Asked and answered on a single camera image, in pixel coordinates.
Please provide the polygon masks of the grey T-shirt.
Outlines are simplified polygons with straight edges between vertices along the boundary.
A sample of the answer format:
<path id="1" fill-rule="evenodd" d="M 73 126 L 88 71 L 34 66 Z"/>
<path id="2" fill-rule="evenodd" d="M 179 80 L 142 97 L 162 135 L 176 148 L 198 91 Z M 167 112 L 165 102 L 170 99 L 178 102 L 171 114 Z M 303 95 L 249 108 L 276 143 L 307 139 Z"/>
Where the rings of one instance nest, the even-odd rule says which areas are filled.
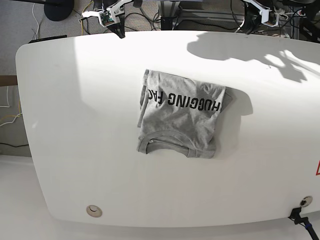
<path id="1" fill-rule="evenodd" d="M 232 100 L 225 86 L 147 69 L 137 151 L 173 150 L 187 158 L 213 158 L 216 123 Z"/>

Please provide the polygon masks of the black round stand base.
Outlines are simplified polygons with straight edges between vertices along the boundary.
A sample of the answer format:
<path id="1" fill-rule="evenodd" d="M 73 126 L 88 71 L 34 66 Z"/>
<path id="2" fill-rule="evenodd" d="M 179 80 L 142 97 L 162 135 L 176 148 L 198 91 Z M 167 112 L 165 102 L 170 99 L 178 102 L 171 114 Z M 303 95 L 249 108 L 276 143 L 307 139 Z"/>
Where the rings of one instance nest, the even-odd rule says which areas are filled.
<path id="1" fill-rule="evenodd" d="M 44 14 L 50 21 L 63 21 L 72 13 L 74 4 L 74 0 L 46 0 Z"/>

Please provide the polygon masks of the red warning triangle sticker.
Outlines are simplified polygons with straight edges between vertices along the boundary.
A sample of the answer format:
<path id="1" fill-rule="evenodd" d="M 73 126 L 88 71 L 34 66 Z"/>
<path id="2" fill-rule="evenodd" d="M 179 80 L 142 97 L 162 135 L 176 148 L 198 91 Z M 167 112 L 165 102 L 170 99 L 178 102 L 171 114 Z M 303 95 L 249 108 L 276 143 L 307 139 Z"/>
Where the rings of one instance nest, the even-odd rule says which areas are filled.
<path id="1" fill-rule="evenodd" d="M 316 170 L 316 176 L 319 176 L 320 175 L 320 161 L 318 162 L 318 165 L 317 165 L 317 170 Z"/>

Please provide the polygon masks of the round beige table grommet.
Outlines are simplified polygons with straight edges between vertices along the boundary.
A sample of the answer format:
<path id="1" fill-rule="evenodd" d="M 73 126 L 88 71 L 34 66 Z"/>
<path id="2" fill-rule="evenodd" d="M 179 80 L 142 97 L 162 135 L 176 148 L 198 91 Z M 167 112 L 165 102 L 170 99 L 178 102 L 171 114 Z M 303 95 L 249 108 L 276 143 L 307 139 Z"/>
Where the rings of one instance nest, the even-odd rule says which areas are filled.
<path id="1" fill-rule="evenodd" d="M 96 205 L 88 205 L 86 207 L 86 212 L 93 218 L 100 218 L 103 215 L 103 211 Z"/>

